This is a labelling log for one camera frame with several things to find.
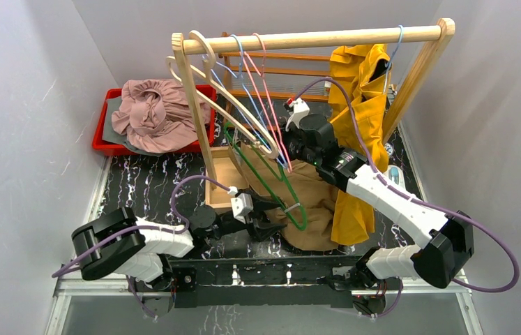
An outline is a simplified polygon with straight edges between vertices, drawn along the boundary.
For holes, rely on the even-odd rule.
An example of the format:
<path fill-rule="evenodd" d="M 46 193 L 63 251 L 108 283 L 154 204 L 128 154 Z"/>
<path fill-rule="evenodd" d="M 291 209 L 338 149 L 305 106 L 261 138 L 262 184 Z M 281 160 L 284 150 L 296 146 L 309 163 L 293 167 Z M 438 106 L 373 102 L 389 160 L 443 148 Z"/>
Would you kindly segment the brown skirt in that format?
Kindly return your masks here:
<path fill-rule="evenodd" d="M 286 181 L 279 181 L 277 163 L 260 158 L 250 146 L 228 149 L 230 160 L 245 179 L 248 186 L 264 197 L 277 196 L 285 209 L 291 209 L 291 217 L 298 223 L 306 223 L 299 230 L 282 209 L 272 209 L 266 215 L 274 223 L 287 224 L 281 230 L 285 240 L 302 251 L 330 251 L 338 248 L 331 240 L 334 204 L 338 190 L 322 181 L 314 167 L 302 161 L 292 161 L 292 172 L 285 172 Z"/>

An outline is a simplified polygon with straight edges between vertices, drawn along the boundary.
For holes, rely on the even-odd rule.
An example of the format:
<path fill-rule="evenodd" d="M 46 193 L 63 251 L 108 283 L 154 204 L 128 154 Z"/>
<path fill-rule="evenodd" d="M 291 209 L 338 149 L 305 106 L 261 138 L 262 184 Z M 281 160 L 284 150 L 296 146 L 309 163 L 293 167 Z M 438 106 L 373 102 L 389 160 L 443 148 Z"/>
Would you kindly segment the pink hanger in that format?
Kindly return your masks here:
<path fill-rule="evenodd" d="M 266 56 L 267 56 L 267 53 L 266 53 L 266 46 L 264 44 L 264 41 L 262 40 L 262 38 L 260 37 L 260 35 L 258 33 L 252 33 L 253 36 L 256 37 L 256 39 L 259 41 L 261 47 L 262 47 L 262 65 L 261 65 L 261 68 L 258 68 L 256 63 L 252 60 L 252 56 L 251 56 L 251 53 L 249 52 L 246 52 L 246 51 L 242 51 L 241 54 L 242 54 L 242 60 L 243 60 L 243 65 L 244 67 L 246 68 L 246 72 L 248 74 L 248 77 L 250 78 L 250 81 L 252 83 L 252 87 L 254 88 L 255 90 L 255 93 L 258 97 L 258 100 L 259 102 L 262 104 L 262 109 L 263 109 L 263 113 L 265 114 L 265 117 L 269 123 L 269 126 L 271 127 L 271 132 L 275 138 L 275 141 L 278 145 L 278 148 L 280 150 L 280 153 L 281 153 L 281 156 L 283 157 L 283 160 L 284 160 L 284 165 L 285 165 L 285 168 L 288 172 L 292 172 L 292 162 L 291 162 L 291 159 L 289 157 L 289 154 L 287 153 L 287 150 L 285 149 L 285 143 L 283 141 L 283 136 L 282 136 L 282 131 L 280 130 L 280 126 L 278 124 L 278 118 L 277 118 L 277 115 L 275 113 L 275 110 L 274 110 L 274 106 L 273 106 L 273 101 L 271 99 L 271 95 L 269 93 L 269 90 L 268 90 L 268 87 L 267 87 L 267 84 L 266 84 L 266 78 L 265 78 L 265 63 L 266 63 Z M 250 64 L 253 69 L 255 70 L 256 74 L 259 76 L 259 78 L 261 79 L 262 81 L 262 86 L 264 88 L 264 94 L 265 94 L 265 100 L 266 100 L 266 104 L 262 102 L 262 97 L 260 95 L 260 92 L 259 90 L 257 89 L 257 87 L 255 86 L 255 81 L 252 79 L 252 73 L 248 67 L 248 64 Z"/>

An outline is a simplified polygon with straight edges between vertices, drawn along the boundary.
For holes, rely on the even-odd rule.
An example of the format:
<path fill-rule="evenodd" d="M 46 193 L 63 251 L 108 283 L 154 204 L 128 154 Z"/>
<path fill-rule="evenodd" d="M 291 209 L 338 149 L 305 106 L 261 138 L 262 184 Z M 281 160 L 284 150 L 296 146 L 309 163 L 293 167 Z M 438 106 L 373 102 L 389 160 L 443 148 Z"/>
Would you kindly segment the pink skirt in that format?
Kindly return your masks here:
<path fill-rule="evenodd" d="M 177 151 L 197 141 L 185 89 L 173 79 L 128 80 L 111 122 L 128 144 L 149 154 Z"/>

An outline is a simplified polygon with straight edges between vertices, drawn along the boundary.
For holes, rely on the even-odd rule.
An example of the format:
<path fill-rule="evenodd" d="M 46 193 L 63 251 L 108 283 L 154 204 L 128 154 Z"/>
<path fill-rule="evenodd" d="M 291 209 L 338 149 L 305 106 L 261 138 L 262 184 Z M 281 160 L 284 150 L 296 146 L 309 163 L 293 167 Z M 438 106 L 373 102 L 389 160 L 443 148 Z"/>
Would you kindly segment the grey pleated skirt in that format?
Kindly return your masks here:
<path fill-rule="evenodd" d="M 102 113 L 104 119 L 99 128 L 101 134 L 96 136 L 97 143 L 94 149 L 103 152 L 106 156 L 147 155 L 145 151 L 129 143 L 126 135 L 119 134 L 113 128 L 112 116 L 120 108 L 121 102 L 120 96 L 105 101 Z"/>

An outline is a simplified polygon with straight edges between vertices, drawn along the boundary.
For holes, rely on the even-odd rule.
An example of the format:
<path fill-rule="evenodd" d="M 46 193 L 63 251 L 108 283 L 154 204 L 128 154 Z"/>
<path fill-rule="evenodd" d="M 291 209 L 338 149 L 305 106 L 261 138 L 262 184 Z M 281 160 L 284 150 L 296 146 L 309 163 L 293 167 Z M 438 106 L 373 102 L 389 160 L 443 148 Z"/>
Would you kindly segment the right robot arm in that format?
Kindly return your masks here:
<path fill-rule="evenodd" d="M 393 277 L 421 278 L 446 288 L 473 255 L 473 227 L 467 216 L 424 207 L 415 195 L 395 189 L 364 155 L 339 146 L 325 116 L 291 113 L 283 135 L 290 158 L 313 166 L 323 181 L 366 202 L 414 241 L 404 247 L 370 249 L 347 272 L 333 275 L 335 289 L 374 289 Z"/>

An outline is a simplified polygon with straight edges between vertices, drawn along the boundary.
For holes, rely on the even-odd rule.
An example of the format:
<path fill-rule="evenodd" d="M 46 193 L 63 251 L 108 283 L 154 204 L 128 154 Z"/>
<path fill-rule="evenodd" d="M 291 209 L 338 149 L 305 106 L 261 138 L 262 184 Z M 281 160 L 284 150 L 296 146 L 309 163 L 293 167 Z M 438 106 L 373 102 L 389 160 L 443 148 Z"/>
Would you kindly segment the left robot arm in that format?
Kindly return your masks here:
<path fill-rule="evenodd" d="M 188 225 L 154 223 L 122 207 L 93 220 L 71 234 L 78 267 L 85 281 L 120 274 L 145 282 L 155 290 L 172 284 L 168 257 L 183 258 L 203 253 L 213 240 L 245 231 L 264 241 L 285 227 L 273 223 L 267 211 L 277 203 L 250 189 L 231 199 L 231 209 L 220 213 L 208 205 L 197 208 Z"/>

